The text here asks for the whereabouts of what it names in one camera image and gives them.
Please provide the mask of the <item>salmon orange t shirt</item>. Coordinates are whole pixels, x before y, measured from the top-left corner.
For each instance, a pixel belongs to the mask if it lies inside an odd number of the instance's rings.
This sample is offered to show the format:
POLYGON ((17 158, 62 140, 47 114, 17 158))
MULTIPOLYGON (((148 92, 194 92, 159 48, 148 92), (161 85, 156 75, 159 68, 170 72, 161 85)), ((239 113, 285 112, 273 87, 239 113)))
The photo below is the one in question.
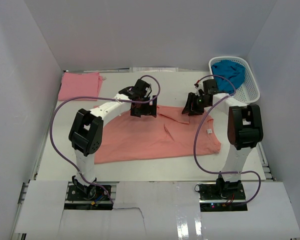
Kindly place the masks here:
POLYGON ((182 114, 181 107, 157 107, 157 115, 134 117, 124 112, 104 128, 95 164, 218 154, 221 143, 211 116, 182 114))

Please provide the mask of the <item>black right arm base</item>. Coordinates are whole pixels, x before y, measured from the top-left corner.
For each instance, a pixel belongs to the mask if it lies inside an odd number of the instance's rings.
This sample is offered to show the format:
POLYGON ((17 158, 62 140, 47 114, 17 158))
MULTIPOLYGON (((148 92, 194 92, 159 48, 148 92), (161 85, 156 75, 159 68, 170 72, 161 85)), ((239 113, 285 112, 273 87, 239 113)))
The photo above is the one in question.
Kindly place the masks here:
POLYGON ((198 183, 194 191, 199 194, 199 205, 202 213, 246 212, 246 194, 241 184, 238 189, 226 190, 223 193, 216 184, 198 183))

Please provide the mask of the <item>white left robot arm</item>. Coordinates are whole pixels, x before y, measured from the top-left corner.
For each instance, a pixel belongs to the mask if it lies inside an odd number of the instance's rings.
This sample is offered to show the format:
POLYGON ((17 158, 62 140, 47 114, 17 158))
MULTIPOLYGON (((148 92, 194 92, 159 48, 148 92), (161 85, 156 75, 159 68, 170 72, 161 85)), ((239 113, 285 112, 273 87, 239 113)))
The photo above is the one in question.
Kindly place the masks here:
POLYGON ((138 79, 134 86, 126 87, 108 101, 94 109, 80 109, 74 118, 69 140, 76 156, 78 171, 72 177, 76 188, 89 195, 96 181, 94 154, 102 143, 103 129, 114 118, 130 111, 133 117, 157 116, 157 99, 151 99, 152 86, 138 79))

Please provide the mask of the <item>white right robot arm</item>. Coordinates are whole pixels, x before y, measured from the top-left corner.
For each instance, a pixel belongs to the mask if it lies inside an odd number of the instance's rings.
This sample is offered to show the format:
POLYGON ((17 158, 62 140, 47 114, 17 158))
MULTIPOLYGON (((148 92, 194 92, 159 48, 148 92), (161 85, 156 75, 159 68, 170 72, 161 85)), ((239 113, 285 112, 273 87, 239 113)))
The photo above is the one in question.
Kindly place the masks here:
POLYGON ((203 199, 238 199, 244 193, 241 175, 243 167, 253 148, 263 139, 263 125, 260 107, 243 103, 218 89, 216 75, 207 75, 195 83, 196 92, 190 92, 182 114, 203 115, 205 108, 218 108, 227 114, 227 139, 230 143, 227 159, 221 171, 217 172, 215 184, 203 184, 197 188, 203 199))

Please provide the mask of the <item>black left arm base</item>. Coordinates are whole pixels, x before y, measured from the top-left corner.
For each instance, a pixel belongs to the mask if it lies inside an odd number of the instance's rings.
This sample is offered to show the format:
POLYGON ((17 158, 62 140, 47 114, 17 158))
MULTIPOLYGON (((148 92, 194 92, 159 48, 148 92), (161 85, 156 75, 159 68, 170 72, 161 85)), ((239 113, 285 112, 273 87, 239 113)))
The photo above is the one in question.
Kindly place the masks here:
POLYGON ((69 185, 64 202, 65 210, 110 211, 113 204, 107 193, 93 186, 88 195, 81 192, 75 185, 69 185))

